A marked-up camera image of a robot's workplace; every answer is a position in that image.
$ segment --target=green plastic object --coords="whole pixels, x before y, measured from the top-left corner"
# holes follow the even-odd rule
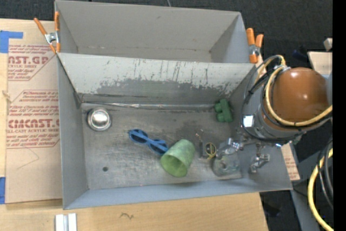
[[[184,177],[195,156],[195,146],[192,142],[181,139],[171,146],[160,159],[163,169],[174,177]]]
[[[220,122],[232,122],[233,117],[231,113],[231,109],[229,107],[228,101],[226,99],[221,99],[214,106],[216,114],[216,119]]]

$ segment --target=tan table surface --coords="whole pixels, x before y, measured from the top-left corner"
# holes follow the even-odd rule
[[[20,20],[0,19],[1,30],[20,24]],[[7,59],[7,54],[0,54],[0,176],[5,176],[6,97],[3,92],[7,89]],[[77,210],[63,210],[62,200],[4,204],[0,205],[0,230],[54,230],[55,215],[69,213],[77,213],[79,231],[268,231],[259,193]]]

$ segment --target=green cup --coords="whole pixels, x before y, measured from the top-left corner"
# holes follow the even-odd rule
[[[195,156],[195,146],[184,138],[162,155],[160,162],[165,171],[174,177],[184,177]]]

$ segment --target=silver bottle cap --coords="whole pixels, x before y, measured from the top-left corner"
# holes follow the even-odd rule
[[[111,123],[110,115],[104,108],[95,108],[88,112],[88,124],[92,130],[105,131]]]

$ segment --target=green block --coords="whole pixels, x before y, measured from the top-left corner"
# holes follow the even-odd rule
[[[220,122],[232,122],[233,117],[228,101],[223,98],[220,102],[214,105],[215,112],[217,112],[216,119]]]

